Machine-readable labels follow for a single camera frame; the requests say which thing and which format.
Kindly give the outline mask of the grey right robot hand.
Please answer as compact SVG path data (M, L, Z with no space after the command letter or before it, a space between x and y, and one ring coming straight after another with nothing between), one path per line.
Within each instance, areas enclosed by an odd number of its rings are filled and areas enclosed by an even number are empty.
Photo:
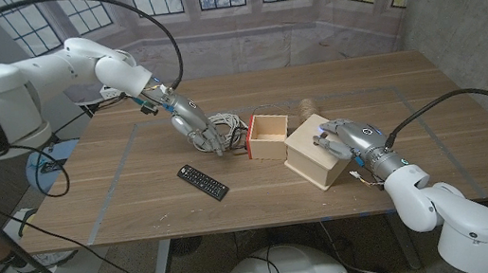
M386 180L394 171L408 165L397 152L386 147L387 137L367 123L335 119L321 123L322 133L313 144L339 159L362 162L378 179Z

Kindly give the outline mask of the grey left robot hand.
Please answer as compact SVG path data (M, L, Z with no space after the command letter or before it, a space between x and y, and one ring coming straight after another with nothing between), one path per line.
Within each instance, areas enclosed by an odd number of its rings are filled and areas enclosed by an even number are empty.
M171 112L174 128L185 135L195 147L222 156L226 149L225 138L193 100L171 92L163 84L150 95Z

